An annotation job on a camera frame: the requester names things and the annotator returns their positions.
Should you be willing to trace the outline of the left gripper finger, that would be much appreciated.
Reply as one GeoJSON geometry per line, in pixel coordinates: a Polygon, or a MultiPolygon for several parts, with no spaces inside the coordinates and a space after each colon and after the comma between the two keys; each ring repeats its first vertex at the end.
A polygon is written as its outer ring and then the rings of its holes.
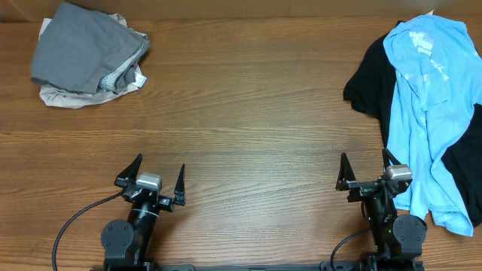
{"type": "Polygon", "coordinates": [[[138,156],[125,168],[118,176],[117,179],[133,179],[136,180],[136,177],[139,173],[140,166],[142,164],[142,154],[138,154],[138,156]]]}
{"type": "Polygon", "coordinates": [[[182,164],[180,169],[178,180],[175,185],[174,195],[176,199],[185,198],[185,164],[182,164]]]}

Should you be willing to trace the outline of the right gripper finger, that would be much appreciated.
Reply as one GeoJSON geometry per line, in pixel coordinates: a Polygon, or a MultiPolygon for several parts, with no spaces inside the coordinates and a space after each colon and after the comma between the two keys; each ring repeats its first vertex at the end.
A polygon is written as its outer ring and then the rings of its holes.
{"type": "Polygon", "coordinates": [[[352,170],[351,164],[345,152],[341,154],[340,157],[340,171],[338,174],[338,181],[347,180],[355,181],[356,177],[352,170]]]}
{"type": "Polygon", "coordinates": [[[395,156],[389,151],[388,148],[382,149],[383,155],[383,167],[401,165],[401,163],[395,158],[395,156]]]}

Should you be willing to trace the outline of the light blue t-shirt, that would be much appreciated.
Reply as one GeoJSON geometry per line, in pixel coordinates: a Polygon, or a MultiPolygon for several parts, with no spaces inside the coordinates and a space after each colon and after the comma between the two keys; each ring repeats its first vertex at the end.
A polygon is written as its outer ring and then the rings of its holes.
{"type": "Polygon", "coordinates": [[[395,206],[438,226],[472,236],[474,227],[441,158],[468,129],[481,102],[481,57],[463,22],[420,15],[384,39],[395,68],[387,148],[413,180],[395,206]]]}

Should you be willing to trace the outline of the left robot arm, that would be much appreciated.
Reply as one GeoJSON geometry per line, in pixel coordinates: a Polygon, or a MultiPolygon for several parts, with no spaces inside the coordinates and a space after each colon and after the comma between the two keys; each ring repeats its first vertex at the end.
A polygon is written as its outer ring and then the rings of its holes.
{"type": "Polygon", "coordinates": [[[154,260],[147,258],[154,227],[161,211],[173,212],[184,206],[185,166],[175,185],[174,196],[163,196],[162,178],[151,173],[139,174],[142,155],[117,175],[114,185],[120,187],[120,197],[131,205],[125,220],[109,222],[101,233],[105,250],[104,270],[158,270],[154,260]]]}

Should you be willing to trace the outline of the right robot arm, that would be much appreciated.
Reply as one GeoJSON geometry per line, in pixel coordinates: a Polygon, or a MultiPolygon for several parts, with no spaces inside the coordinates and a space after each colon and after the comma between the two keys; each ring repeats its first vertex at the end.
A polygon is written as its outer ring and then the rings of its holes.
{"type": "Polygon", "coordinates": [[[340,156],[340,171],[336,190],[347,191],[348,202],[360,202],[361,213],[369,228],[346,237],[331,252],[330,266],[336,270],[334,256],[339,248],[351,239],[370,232],[374,239],[374,252],[366,252],[360,259],[346,266],[357,271],[423,270],[416,261],[423,252],[428,229],[426,222],[414,215],[399,215],[394,198],[407,191],[413,179],[410,168],[400,163],[386,148],[382,149],[383,174],[375,181],[356,180],[345,153],[340,156]]]}

